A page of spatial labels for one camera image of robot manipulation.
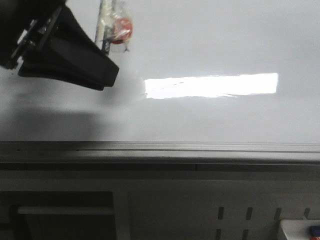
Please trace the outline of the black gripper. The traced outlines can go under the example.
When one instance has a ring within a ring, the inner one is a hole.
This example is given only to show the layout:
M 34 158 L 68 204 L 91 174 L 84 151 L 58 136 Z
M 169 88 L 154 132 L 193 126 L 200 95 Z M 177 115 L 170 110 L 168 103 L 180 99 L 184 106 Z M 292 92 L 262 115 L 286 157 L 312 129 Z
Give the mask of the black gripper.
M 18 75 L 58 80 L 102 91 L 115 84 L 119 67 L 87 36 L 64 0 L 0 2 L 0 66 L 13 69 L 18 40 L 32 21 L 51 22 L 37 51 L 28 51 Z

